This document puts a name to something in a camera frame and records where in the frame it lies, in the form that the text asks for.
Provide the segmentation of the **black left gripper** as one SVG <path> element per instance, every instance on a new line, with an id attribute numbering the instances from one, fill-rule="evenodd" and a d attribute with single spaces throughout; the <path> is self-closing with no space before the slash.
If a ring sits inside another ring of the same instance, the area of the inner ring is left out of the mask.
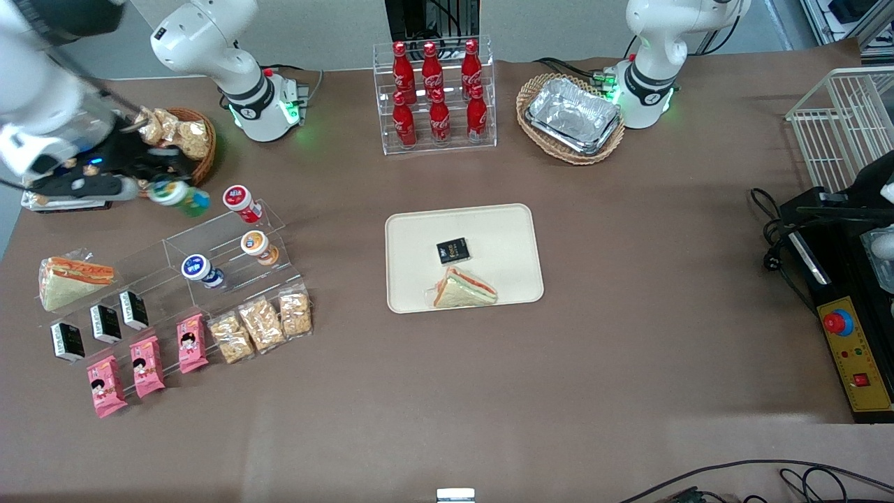
<path id="1" fill-rule="evenodd" d="M 893 150 L 869 163 L 847 188 L 847 206 L 796 206 L 796 213 L 809 219 L 826 221 L 868 222 L 874 225 L 892 225 Z"/>

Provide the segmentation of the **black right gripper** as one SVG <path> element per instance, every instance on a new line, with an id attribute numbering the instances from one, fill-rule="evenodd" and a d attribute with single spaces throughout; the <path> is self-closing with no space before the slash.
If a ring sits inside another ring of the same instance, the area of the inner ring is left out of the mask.
<path id="1" fill-rule="evenodd" d="M 137 179 L 133 174 L 137 160 Z M 81 152 L 70 141 L 39 138 L 27 172 L 27 190 L 51 201 L 148 198 L 150 182 L 193 182 L 197 163 L 176 145 L 148 147 L 136 133 L 113 133 Z"/>

